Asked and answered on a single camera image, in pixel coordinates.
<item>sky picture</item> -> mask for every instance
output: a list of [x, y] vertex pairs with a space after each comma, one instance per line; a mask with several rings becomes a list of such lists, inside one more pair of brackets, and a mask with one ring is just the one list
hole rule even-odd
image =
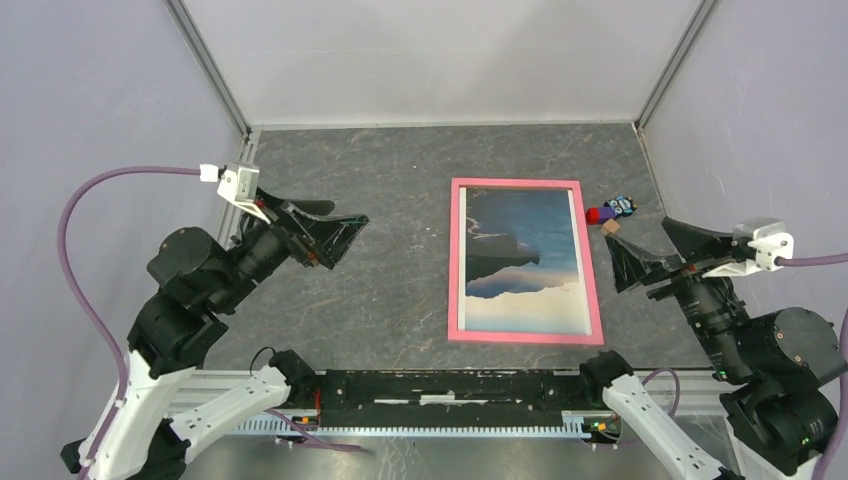
[[460, 195], [460, 329], [591, 334], [570, 191], [468, 187]]

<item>white wall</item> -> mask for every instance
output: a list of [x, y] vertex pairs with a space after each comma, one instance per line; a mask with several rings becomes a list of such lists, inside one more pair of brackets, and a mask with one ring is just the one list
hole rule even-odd
[[698, 0], [186, 0], [253, 124], [632, 120]]
[[[0, 14], [0, 478], [71, 478], [116, 370], [62, 278], [56, 227], [85, 180], [130, 165], [223, 164], [239, 136], [165, 3], [13, 0]], [[217, 226], [214, 189], [189, 177], [113, 180], [80, 202], [72, 264], [119, 342], [155, 291], [161, 239]]]
[[[646, 129], [672, 216], [721, 230], [774, 216], [786, 220], [798, 257], [848, 250], [846, 19], [842, 0], [716, 7]], [[848, 308], [846, 285], [848, 266], [737, 282], [751, 313], [803, 306], [837, 328]], [[848, 442], [828, 478], [844, 477], [846, 457]]]

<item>red block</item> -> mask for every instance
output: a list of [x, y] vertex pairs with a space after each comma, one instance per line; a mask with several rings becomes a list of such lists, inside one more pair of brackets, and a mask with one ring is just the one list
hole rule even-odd
[[602, 225], [614, 218], [615, 209], [612, 207], [592, 207], [586, 210], [586, 223], [589, 225]]

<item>blue toy figure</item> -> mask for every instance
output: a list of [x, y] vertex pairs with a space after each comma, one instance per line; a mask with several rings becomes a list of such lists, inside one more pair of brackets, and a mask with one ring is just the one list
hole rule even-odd
[[615, 218], [619, 217], [629, 217], [633, 215], [633, 212], [636, 211], [636, 205], [633, 203], [633, 199], [631, 197], [625, 197], [624, 195], [619, 195], [612, 200], [607, 200], [604, 202], [605, 207], [610, 207], [615, 210]]

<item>cloud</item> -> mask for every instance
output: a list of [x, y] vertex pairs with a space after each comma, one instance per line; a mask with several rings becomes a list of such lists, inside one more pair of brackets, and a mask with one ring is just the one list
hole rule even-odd
[[488, 277], [468, 282], [465, 294], [471, 297], [495, 298], [504, 293], [539, 292], [578, 280], [577, 272], [508, 267]]
[[466, 296], [465, 329], [588, 335], [592, 327], [586, 291], [573, 282], [494, 298]]

